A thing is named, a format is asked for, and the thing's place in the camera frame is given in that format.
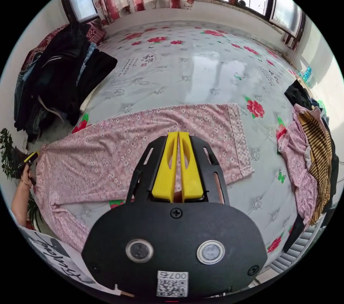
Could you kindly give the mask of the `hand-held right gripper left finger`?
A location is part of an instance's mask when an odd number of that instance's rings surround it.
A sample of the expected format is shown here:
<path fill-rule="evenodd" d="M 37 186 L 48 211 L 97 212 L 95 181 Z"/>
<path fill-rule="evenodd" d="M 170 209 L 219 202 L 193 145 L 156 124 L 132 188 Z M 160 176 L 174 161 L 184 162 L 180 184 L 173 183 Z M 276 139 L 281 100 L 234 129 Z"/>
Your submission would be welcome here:
<path fill-rule="evenodd" d="M 174 201 L 178 155 L 178 132 L 167 135 L 159 164 L 156 179 L 152 188 L 152 196 L 158 201 Z"/>

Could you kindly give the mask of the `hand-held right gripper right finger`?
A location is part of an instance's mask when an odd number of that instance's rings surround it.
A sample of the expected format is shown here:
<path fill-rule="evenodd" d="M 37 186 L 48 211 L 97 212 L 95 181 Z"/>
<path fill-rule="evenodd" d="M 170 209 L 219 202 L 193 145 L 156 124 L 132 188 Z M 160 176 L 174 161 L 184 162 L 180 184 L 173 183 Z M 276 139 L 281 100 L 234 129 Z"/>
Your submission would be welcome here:
<path fill-rule="evenodd" d="M 182 201 L 201 200 L 204 190 L 188 132 L 179 132 Z"/>

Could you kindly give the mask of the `person's left hand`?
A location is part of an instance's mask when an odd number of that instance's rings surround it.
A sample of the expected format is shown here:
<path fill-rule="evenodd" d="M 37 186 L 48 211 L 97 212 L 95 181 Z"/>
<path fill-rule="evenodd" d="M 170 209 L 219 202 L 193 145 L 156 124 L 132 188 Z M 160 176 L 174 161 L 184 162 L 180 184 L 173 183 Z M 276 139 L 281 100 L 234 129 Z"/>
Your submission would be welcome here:
<path fill-rule="evenodd" d="M 19 186 L 30 189 L 32 185 L 32 172 L 30 166 L 26 164 L 20 177 Z"/>

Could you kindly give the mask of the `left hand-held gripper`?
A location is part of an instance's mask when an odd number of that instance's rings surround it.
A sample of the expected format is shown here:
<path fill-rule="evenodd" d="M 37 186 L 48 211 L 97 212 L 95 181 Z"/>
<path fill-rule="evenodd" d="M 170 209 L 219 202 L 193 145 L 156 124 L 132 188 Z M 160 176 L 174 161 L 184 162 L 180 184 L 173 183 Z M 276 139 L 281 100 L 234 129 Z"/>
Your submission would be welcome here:
<path fill-rule="evenodd" d="M 36 161 L 36 159 L 38 158 L 39 154 L 40 154 L 39 151 L 33 152 L 26 159 L 24 159 L 22 162 L 19 163 L 19 165 L 17 166 L 18 179 L 20 179 L 25 165 L 28 164 L 31 167 L 33 163 Z M 33 177 L 32 177 L 32 184 L 33 186 L 36 185 L 36 181 Z"/>

